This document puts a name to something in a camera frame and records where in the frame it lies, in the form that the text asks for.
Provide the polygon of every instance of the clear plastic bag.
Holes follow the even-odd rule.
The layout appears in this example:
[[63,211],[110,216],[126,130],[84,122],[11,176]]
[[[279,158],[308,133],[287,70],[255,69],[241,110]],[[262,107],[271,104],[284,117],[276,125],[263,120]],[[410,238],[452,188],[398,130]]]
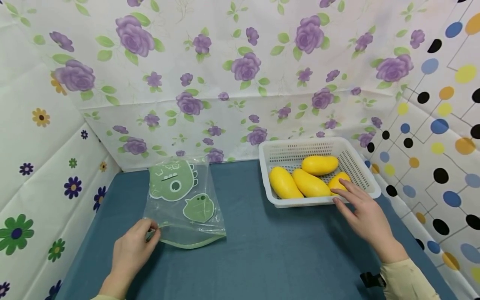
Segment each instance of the clear plastic bag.
[[161,241],[184,249],[226,236],[210,165],[202,157],[171,157],[148,168],[144,217],[162,228]]

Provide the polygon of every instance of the yellow mango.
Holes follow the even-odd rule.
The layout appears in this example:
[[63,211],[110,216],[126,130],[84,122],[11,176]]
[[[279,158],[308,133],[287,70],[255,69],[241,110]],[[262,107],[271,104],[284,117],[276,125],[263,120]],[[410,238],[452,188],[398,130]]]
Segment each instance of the yellow mango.
[[340,183],[340,179],[351,181],[347,173],[340,172],[330,180],[330,182],[328,183],[328,188],[346,191],[347,189],[343,186],[343,184]]
[[303,198],[290,173],[282,167],[274,167],[268,175],[270,185],[282,199]]
[[314,176],[332,173],[338,167],[338,159],[335,156],[313,155],[306,157],[301,163],[301,169]]
[[300,192],[307,197],[325,197],[331,194],[325,182],[302,169],[294,170],[292,177]]

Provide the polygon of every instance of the white plastic basket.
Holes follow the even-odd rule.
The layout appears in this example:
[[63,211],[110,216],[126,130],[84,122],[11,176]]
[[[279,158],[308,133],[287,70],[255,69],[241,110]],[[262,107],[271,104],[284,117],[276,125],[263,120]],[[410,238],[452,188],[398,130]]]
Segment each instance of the white plastic basket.
[[343,171],[353,183],[364,189],[372,198],[380,196],[381,190],[373,174],[349,141],[342,137],[312,138],[308,140],[267,141],[259,145],[260,168],[268,200],[276,208],[333,204],[333,196],[302,199],[280,199],[270,186],[268,174],[273,167],[285,168],[290,174],[301,167],[304,158],[311,155],[335,156],[338,168],[327,175],[319,176],[325,183]]

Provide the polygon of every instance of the blue tablecloth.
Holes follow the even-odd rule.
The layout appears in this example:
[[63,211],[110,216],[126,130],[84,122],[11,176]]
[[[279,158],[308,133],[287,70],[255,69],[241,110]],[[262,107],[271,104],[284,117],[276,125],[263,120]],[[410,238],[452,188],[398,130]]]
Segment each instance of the blue tablecloth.
[[[268,202],[258,161],[212,165],[227,238],[195,250],[159,244],[127,299],[383,299],[360,273],[379,272],[372,249],[335,206],[277,209]],[[111,267],[113,243],[142,217],[148,172],[118,174],[71,266],[57,300],[94,297]],[[443,300],[456,299],[383,196],[379,204]]]

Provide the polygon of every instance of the beige sleeve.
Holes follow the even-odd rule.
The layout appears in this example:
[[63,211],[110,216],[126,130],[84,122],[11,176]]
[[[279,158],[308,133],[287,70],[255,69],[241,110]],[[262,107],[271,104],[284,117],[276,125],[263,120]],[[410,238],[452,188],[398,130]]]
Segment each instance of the beige sleeve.
[[411,259],[382,264],[387,300],[439,300],[440,297]]

